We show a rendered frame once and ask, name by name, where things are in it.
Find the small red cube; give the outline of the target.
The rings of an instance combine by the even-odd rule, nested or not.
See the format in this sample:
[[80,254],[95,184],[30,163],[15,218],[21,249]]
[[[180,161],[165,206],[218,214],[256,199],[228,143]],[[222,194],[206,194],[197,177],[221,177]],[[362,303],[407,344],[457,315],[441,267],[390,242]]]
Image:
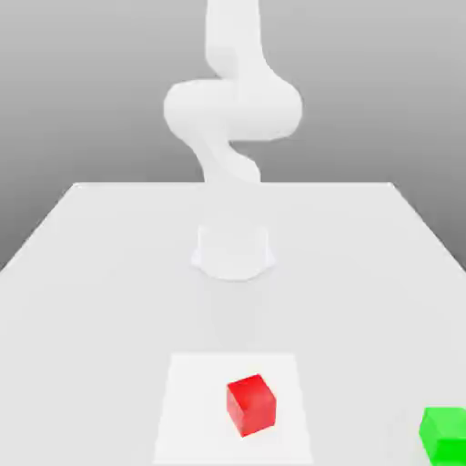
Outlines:
[[260,374],[227,384],[226,406],[241,437],[275,425],[277,399]]

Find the small green cube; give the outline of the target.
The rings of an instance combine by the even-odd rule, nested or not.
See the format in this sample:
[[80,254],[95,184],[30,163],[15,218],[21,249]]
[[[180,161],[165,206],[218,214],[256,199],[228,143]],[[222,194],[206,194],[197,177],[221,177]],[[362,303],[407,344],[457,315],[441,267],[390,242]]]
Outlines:
[[419,435],[431,466],[466,466],[466,409],[424,409]]

